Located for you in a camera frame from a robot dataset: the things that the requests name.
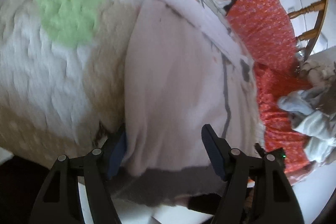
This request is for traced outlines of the pale pink floral zip jacket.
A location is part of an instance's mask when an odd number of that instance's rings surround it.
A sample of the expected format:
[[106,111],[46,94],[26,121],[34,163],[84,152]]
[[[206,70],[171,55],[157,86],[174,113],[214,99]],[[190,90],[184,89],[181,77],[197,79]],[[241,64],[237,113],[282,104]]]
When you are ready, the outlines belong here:
[[125,64],[127,152],[109,185],[146,206],[222,194],[201,139],[205,124],[255,155],[263,138],[253,60],[228,25],[196,0],[144,0]]

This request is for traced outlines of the grey crumpled garment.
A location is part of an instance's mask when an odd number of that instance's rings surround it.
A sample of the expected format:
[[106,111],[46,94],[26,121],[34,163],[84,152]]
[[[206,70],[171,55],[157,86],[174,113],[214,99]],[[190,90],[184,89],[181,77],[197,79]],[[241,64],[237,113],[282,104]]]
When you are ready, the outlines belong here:
[[335,63],[308,60],[301,73],[313,85],[280,97],[277,105],[289,113],[291,128],[309,137],[303,146],[309,161],[335,161]]

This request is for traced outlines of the orange floral cloth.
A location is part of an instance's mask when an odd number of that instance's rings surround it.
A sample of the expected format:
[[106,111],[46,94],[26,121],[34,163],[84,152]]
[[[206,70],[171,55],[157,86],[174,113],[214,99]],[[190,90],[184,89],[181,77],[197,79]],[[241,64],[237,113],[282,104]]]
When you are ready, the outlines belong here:
[[303,151],[308,137],[294,131],[288,113],[277,106],[280,97],[311,88],[307,80],[294,73],[296,42],[290,18],[279,0],[237,0],[227,20],[254,60],[265,148],[268,152],[284,149],[285,174],[294,185],[314,166]]

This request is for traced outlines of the quilted heart-pattern bedspread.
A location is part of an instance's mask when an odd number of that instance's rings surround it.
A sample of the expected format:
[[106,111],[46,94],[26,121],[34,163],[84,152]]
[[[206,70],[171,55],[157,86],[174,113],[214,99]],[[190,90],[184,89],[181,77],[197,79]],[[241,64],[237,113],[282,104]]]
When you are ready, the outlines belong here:
[[124,119],[127,45],[143,0],[1,0],[1,147],[46,167]]

